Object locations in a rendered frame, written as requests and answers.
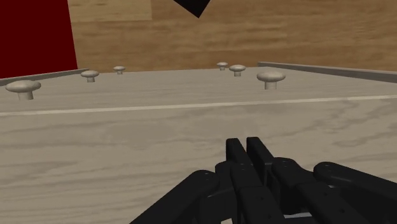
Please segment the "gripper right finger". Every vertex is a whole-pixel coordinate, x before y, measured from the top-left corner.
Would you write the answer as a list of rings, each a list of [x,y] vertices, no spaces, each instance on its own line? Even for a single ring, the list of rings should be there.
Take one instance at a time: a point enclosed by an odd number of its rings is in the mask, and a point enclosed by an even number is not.
[[[290,158],[274,157],[258,137],[247,153],[264,178],[273,176],[319,224],[397,224],[397,183],[334,162],[307,171]]]

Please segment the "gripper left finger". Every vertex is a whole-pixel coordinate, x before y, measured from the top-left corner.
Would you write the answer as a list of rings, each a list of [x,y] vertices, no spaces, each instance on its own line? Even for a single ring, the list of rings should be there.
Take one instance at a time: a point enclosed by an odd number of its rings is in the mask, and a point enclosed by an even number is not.
[[[243,146],[226,140],[226,159],[213,172],[197,170],[130,224],[286,224],[265,185],[272,154],[257,137]]]

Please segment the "pale wood chest of drawers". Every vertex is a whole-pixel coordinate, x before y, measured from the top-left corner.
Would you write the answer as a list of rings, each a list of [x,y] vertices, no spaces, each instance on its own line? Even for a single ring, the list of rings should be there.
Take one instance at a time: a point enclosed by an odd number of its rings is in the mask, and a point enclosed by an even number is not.
[[[0,86],[0,224],[129,224],[233,137],[397,181],[397,83],[287,70],[267,90],[260,72],[74,74],[31,101]]]

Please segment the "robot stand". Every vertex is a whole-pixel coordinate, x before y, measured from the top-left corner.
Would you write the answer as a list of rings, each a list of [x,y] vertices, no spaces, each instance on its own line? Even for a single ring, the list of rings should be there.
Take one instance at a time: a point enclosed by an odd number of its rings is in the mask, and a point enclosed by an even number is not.
[[[173,0],[192,15],[200,18],[211,0]]]

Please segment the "dark red block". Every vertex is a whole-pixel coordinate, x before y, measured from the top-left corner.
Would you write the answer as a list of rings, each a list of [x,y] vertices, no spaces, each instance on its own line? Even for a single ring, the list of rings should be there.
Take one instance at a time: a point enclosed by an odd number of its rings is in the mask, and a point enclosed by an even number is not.
[[[77,68],[67,0],[0,0],[0,78]]]

